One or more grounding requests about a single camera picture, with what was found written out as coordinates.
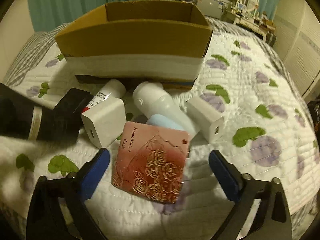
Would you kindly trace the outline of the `brown cardboard box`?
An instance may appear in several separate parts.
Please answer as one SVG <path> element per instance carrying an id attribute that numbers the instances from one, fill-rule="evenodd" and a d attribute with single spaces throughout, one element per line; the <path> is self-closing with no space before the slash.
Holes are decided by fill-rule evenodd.
<path id="1" fill-rule="evenodd" d="M 191 89 L 212 33 L 191 3 L 144 0 L 101 5 L 55 40 L 80 83 L 118 79 L 126 85 L 149 81 Z"/>

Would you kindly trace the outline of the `grey mini fridge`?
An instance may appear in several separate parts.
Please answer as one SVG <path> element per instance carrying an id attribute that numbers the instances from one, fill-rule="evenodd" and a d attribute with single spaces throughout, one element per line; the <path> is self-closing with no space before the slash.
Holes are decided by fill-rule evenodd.
<path id="1" fill-rule="evenodd" d="M 216 19 L 221 18 L 225 8 L 225 4 L 219 0 L 196 0 L 196 5 L 203 15 Z"/>

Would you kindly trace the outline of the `white dressing table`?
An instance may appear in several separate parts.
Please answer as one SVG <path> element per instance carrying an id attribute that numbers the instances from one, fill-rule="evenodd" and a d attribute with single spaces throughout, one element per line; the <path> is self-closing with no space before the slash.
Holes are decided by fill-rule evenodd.
<path id="1" fill-rule="evenodd" d="M 269 44 L 271 47 L 276 41 L 277 37 L 274 33 L 272 33 L 267 28 L 255 23 L 252 18 L 246 19 L 245 17 L 237 15 L 231 11 L 224 10 L 221 15 L 221 20 L 254 33 L 257 37 Z"/>

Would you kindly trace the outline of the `white oval vanity mirror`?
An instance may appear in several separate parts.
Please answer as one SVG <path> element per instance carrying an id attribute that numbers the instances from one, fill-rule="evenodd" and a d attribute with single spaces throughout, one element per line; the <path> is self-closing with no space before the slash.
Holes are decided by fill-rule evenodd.
<path id="1" fill-rule="evenodd" d="M 236 7 L 240 11 L 253 12 L 259 7 L 259 0 L 237 0 Z"/>

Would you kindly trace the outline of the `grey checkered bed sheet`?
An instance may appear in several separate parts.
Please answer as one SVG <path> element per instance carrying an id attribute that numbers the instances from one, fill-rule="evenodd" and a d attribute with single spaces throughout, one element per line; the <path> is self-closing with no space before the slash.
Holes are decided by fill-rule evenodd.
<path id="1" fill-rule="evenodd" d="M 39 64 L 55 43 L 55 35 L 67 25 L 69 23 L 63 23 L 51 31 L 36 32 L 29 38 L 5 74 L 3 83 L 10 88 L 20 85 L 26 74 Z"/>

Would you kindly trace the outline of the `floral quilted white bedspread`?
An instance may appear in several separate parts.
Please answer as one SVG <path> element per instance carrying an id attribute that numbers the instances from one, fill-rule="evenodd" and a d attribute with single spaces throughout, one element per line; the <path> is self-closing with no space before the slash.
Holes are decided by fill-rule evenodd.
<path id="1" fill-rule="evenodd" d="M 193 139 L 184 169 L 184 188 L 176 205 L 150 202 L 114 187 L 111 170 L 87 201 L 92 216 L 110 239 L 209 239 L 233 204 L 227 200 L 208 164 L 218 149 L 241 173 L 255 179 L 277 177 L 286 194 L 292 239 L 306 231 L 319 211 L 319 148 L 308 107 L 276 52 L 258 38 L 218 20 L 199 77 L 189 92 L 171 92 L 182 111 L 200 96 L 221 111 L 222 136 L 209 144 Z M 22 83 L 12 87 L 31 100 L 54 107 L 79 84 L 54 43 Z M 25 239 L 31 192 L 41 175 L 60 178 L 76 171 L 98 150 L 84 130 L 70 146 L 1 137 L 1 211 Z"/>

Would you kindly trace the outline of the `white charger cube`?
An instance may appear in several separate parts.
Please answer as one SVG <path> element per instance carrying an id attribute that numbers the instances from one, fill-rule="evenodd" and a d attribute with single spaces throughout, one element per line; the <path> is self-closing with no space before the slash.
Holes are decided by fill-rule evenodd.
<path id="1" fill-rule="evenodd" d="M 214 106 L 199 96 L 189 99 L 185 106 L 187 115 L 199 126 L 209 144 L 213 144 L 222 136 L 224 117 Z"/>
<path id="2" fill-rule="evenodd" d="M 96 148 L 107 148 L 122 132 L 126 123 L 123 100 L 110 97 L 81 114 L 85 131 Z"/>

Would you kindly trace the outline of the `white louvered wardrobe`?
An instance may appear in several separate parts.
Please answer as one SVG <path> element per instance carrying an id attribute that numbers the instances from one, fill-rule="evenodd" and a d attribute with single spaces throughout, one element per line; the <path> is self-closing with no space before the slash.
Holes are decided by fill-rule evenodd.
<path id="1" fill-rule="evenodd" d="M 273 49 L 300 95 L 306 96 L 318 81 L 319 21 L 305 0 L 279 0 L 273 21 Z"/>

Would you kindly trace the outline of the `light blue round object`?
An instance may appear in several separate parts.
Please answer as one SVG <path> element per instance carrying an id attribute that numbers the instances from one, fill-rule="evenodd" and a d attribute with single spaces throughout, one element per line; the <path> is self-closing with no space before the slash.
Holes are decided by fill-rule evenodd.
<path id="1" fill-rule="evenodd" d="M 166 116 L 163 116 L 161 114 L 152 115 L 147 120 L 146 124 L 152 125 L 152 126 L 159 126 L 159 127 L 184 131 L 184 128 L 181 125 L 177 124 L 176 122 L 172 121 L 171 119 L 169 119 Z"/>

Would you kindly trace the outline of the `black power adapter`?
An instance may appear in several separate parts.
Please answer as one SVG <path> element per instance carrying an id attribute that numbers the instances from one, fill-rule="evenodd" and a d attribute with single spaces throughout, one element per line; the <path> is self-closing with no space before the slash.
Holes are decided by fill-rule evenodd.
<path id="1" fill-rule="evenodd" d="M 82 110 L 91 101 L 90 92 L 71 88 L 53 109 L 53 128 L 58 138 L 77 138 L 82 127 Z"/>

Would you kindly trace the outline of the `white bottle red cap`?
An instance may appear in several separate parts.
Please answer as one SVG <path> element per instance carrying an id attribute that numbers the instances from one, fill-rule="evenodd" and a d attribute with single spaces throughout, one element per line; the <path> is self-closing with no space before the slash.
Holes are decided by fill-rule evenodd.
<path id="1" fill-rule="evenodd" d="M 93 98 L 91 101 L 86 105 L 86 107 L 82 110 L 82 113 L 85 111 L 91 109 L 92 107 L 96 106 L 97 104 L 105 101 L 109 97 L 115 97 L 115 98 L 122 98 L 126 93 L 125 86 L 116 79 L 111 79 L 108 81 L 107 84 L 105 84 L 99 92 Z"/>

